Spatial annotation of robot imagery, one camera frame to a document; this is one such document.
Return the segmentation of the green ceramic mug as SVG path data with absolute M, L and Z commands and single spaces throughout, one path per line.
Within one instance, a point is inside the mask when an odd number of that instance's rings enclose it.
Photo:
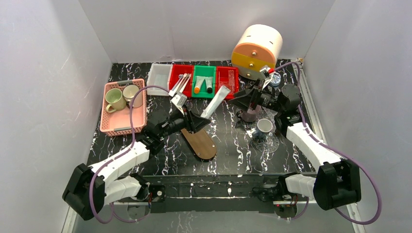
M 105 101 L 107 102 L 105 111 L 108 113 L 121 111 L 126 107 L 126 100 L 123 97 L 122 90 L 118 88 L 110 89 L 105 95 Z

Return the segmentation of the red holder bin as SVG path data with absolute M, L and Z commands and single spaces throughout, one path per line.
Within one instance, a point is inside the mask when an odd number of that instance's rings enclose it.
M 234 94 L 239 91 L 239 70 L 237 67 L 216 67 L 215 74 L 215 93 L 218 92 L 221 86 L 226 86 L 230 89 L 229 94 L 226 96 L 226 100 L 234 98 Z

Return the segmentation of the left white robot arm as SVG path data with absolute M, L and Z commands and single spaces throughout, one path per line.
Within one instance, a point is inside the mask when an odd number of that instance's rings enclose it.
M 125 178 L 121 176 L 133 167 L 149 160 L 152 155 L 164 148 L 164 138 L 182 129 L 197 133 L 210 123 L 210 113 L 198 115 L 189 109 L 176 110 L 164 121 L 148 121 L 140 133 L 132 134 L 131 145 L 107 159 L 87 166 L 78 165 L 63 192 L 62 199 L 83 220 L 100 218 L 101 209 L 115 201 L 136 197 L 142 188 L 147 188 L 137 174 Z

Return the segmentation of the clear oval acrylic tray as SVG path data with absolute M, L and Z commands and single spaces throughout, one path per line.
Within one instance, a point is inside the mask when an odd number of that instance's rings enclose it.
M 251 145 L 261 152 L 273 153 L 278 149 L 279 144 L 278 137 L 272 132 L 263 132 L 256 129 L 252 133 Z

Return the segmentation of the white blue-handled mug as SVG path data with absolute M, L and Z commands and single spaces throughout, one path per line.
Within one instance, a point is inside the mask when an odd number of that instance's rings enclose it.
M 269 119 L 260 119 L 256 124 L 256 130 L 252 133 L 252 138 L 264 139 L 272 129 L 273 124 Z

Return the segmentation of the round drawer cabinet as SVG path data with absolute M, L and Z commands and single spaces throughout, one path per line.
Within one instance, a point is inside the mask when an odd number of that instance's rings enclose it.
M 282 44 L 283 38 L 275 28 L 263 24 L 251 25 L 232 51 L 232 66 L 244 78 L 260 79 L 259 71 L 262 67 L 275 68 Z

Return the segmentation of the orange cap toothpaste tube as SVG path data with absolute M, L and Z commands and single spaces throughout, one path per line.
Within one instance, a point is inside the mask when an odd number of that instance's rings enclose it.
M 202 87 L 202 85 L 203 85 L 203 82 L 204 82 L 204 78 L 198 77 L 198 78 L 196 79 L 196 84 L 195 84 L 195 87 L 194 87 L 194 89 L 193 89 L 193 92 L 194 92 L 195 94 L 198 94 L 198 93 L 200 92 L 201 87 Z

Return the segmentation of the blue white small jar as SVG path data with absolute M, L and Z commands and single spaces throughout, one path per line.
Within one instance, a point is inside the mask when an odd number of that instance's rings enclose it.
M 273 87 L 273 88 L 278 88 L 280 86 L 281 79 L 282 79 L 282 77 L 280 76 L 280 74 L 273 73 L 272 79 L 269 83 L 270 86 Z

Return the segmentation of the brown oval wooden tray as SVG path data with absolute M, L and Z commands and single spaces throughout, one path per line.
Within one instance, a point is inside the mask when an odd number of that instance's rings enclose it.
M 181 133 L 199 159 L 211 160 L 216 156 L 216 145 L 204 129 L 197 133 L 190 133 L 186 129 L 182 129 Z

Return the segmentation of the pink plastic basket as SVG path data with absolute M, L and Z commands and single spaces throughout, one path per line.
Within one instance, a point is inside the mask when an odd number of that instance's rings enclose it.
M 128 107 L 131 95 L 124 93 L 128 86 L 138 87 L 140 93 L 133 108 Z M 140 132 L 147 123 L 146 90 L 143 79 L 106 83 L 102 103 L 100 131 L 108 136 L 131 134 L 132 129 Z

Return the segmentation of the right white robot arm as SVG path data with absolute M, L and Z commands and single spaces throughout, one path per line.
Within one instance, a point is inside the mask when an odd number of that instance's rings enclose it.
M 274 110 L 276 128 L 296 145 L 315 168 L 316 177 L 297 172 L 280 176 L 273 188 L 280 196 L 299 194 L 315 200 L 323 210 L 330 210 L 361 200 L 360 168 L 322 146 L 300 115 L 300 90 L 286 84 L 277 91 L 261 89 L 258 82 L 234 94 L 229 100 L 241 110 L 261 106 Z

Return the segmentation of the aluminium side rail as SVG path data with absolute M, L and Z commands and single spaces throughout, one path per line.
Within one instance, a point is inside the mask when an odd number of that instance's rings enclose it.
M 301 75 L 299 78 L 299 83 L 300 83 L 300 89 L 301 89 L 301 94 L 302 94 L 302 98 L 303 98 L 303 102 L 305 105 L 305 109 L 308 115 L 308 118 L 311 122 L 311 126 L 312 126 L 312 131 L 321 139 L 323 140 L 323 142 L 325 144 L 327 144 L 326 138 L 325 138 L 325 134 L 323 132 L 322 129 L 322 125 L 313 101 L 313 98 L 311 96 L 311 92 L 309 89 L 309 85 L 303 70 L 303 63 L 300 59 L 296 59 L 294 60 L 294 62 L 297 62 L 298 65 L 293 65 L 293 69 L 295 71 L 295 74 L 297 74 L 298 71 L 298 67 L 301 70 Z M 345 206 L 346 210 L 348 211 L 348 215 L 351 219 L 357 220 L 357 221 L 361 221 L 361 217 L 359 214 L 359 210 L 358 210 L 358 206 L 357 204 L 350 204 Z M 355 224 L 352 223 L 353 229 L 355 233 L 365 233 L 365 228 L 363 225 L 359 225 L 359 224 Z

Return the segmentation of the white plastic bin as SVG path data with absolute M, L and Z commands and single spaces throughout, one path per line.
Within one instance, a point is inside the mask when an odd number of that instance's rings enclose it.
M 147 95 L 149 96 L 168 96 L 169 83 L 172 72 L 172 64 L 156 64 L 151 65 L 148 73 L 147 85 L 161 86 L 167 91 L 158 88 L 148 88 Z

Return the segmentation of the black cap toothpaste tube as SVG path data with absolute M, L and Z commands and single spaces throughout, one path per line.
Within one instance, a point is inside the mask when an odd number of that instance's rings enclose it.
M 213 80 L 214 80 L 213 77 L 206 77 L 205 78 L 206 91 L 209 94 L 213 93 Z

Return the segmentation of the white toothbrush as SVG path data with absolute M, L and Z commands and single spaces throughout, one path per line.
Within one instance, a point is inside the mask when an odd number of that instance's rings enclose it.
M 175 85 L 173 86 L 173 88 L 169 91 L 169 96 L 173 97 L 176 92 L 179 90 L 181 84 L 184 82 L 185 78 L 186 78 L 186 73 L 179 75 L 179 80 L 175 83 Z
M 179 75 L 179 79 L 177 81 L 177 83 L 174 85 L 173 87 L 173 93 L 183 93 L 184 89 L 186 88 L 189 80 L 191 78 L 191 74 L 190 73 L 184 73 L 184 74 L 180 74 Z

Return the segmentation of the cream ceramic mug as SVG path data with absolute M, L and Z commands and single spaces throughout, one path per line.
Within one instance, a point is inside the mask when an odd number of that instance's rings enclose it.
M 127 108 L 139 108 L 143 105 L 143 97 L 144 97 L 144 91 L 141 91 L 137 97 L 135 98 L 133 105 L 131 105 L 132 99 L 135 97 L 136 93 L 140 90 L 140 88 L 137 85 L 131 84 L 126 86 L 123 89 L 123 97 L 126 100 L 126 106 Z

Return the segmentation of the black front base bar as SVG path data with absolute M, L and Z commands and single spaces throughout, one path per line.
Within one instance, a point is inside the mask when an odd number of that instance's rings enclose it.
M 139 176 L 143 189 L 119 204 L 149 204 L 152 213 L 250 211 L 294 216 L 306 198 L 276 191 L 278 175 Z

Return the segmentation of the green toothpaste bin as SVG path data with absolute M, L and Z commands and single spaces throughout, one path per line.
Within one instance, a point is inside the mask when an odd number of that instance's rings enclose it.
M 194 66 L 192 92 L 193 98 L 212 99 L 215 95 L 215 66 Z

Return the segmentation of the purple ceramic mug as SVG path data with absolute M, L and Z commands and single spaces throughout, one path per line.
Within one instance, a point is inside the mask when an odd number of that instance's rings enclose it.
M 248 123 L 255 122 L 260 110 L 260 106 L 257 106 L 254 110 L 249 108 L 246 112 L 243 110 L 239 110 L 236 112 L 236 117 Z

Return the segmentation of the clear acrylic holder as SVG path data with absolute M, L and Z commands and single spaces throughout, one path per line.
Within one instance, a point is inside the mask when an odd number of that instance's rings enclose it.
M 235 90 L 235 72 L 234 70 L 228 70 L 220 75 L 220 84 L 225 85 L 232 91 Z

